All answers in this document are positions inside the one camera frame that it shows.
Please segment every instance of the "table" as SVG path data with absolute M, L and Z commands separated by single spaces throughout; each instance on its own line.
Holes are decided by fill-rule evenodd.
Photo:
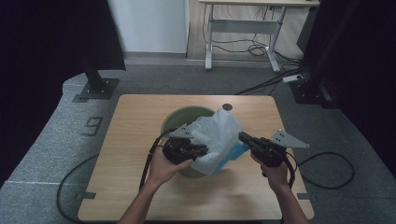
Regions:
M 231 112 L 252 136 L 271 137 L 283 124 L 270 96 L 122 95 L 78 211 L 84 221 L 118 220 L 138 192 L 149 149 L 164 119 L 189 105 Z M 306 216 L 314 211 L 306 199 L 299 171 L 292 189 Z M 154 196 L 148 220 L 263 220 L 281 218 L 275 194 L 249 153 L 230 161 L 217 175 L 187 178 L 176 174 Z
M 212 33 L 243 33 L 243 34 L 268 34 L 274 35 L 269 47 L 266 47 L 268 59 L 274 72 L 280 72 L 274 49 L 277 38 L 285 18 L 287 7 L 318 7 L 319 0 L 200 0 L 200 3 L 210 5 L 207 25 L 208 40 L 206 44 L 205 69 L 212 69 Z M 213 19 L 214 5 L 238 5 L 238 6 L 271 6 L 282 7 L 277 21 L 236 21 Z

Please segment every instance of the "forearm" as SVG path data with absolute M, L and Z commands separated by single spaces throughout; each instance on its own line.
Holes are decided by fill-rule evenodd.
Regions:
M 121 217 L 119 223 L 144 223 L 152 198 L 160 186 L 161 184 L 156 184 L 149 181 L 146 182 L 146 184 L 139 191 L 132 203 L 129 205 L 128 209 Z
M 298 204 L 297 199 L 294 197 L 289 186 L 276 189 L 274 192 L 279 202 L 285 224 L 308 223 L 301 206 Z

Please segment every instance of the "white plastic bag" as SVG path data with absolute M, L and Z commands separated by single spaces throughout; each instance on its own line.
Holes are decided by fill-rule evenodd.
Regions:
M 191 167 L 203 174 L 216 174 L 229 160 L 236 160 L 248 149 L 238 140 L 242 124 L 231 112 L 219 109 L 212 117 L 200 117 L 189 125 L 194 144 L 205 144 L 207 154 Z

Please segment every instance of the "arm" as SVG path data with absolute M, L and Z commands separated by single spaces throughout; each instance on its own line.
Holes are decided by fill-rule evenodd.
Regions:
M 282 212 L 285 223 L 308 223 L 308 219 L 303 212 L 303 209 L 291 192 L 288 184 L 288 167 L 283 162 L 279 167 L 269 168 L 265 166 L 254 155 L 250 154 L 251 158 L 261 165 L 262 170 L 268 176 L 268 183 L 274 191 L 279 202 L 280 211 Z
M 176 172 L 186 169 L 191 164 L 192 160 L 188 160 L 183 161 L 179 165 L 174 165 L 165 158 L 163 149 L 157 147 L 150 163 L 148 179 L 121 217 L 119 223 L 144 223 L 155 192 L 162 184 L 170 180 Z

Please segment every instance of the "wooden table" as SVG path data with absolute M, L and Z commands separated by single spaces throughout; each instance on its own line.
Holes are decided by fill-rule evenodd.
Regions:
M 118 220 L 138 192 L 148 151 L 163 120 L 188 105 L 218 110 L 224 104 L 252 136 L 271 137 L 283 129 L 270 96 L 122 95 L 108 128 L 78 217 L 84 221 Z M 306 196 L 299 171 L 292 191 Z M 314 211 L 298 200 L 308 218 Z M 217 175 L 187 178 L 176 174 L 154 196 L 148 220 L 264 220 L 281 218 L 275 194 L 249 153 L 230 161 Z
M 318 7 L 319 0 L 199 0 L 200 3 L 211 5 L 207 22 L 207 45 L 205 56 L 205 69 L 212 69 L 212 33 L 243 33 L 243 34 L 268 34 L 274 35 L 270 45 L 266 47 L 267 56 L 274 69 L 280 72 L 274 49 L 277 37 L 285 18 L 287 7 Z M 214 5 L 236 5 L 236 6 L 268 6 L 282 7 L 277 21 L 237 21 L 237 20 L 215 20 L 213 18 Z

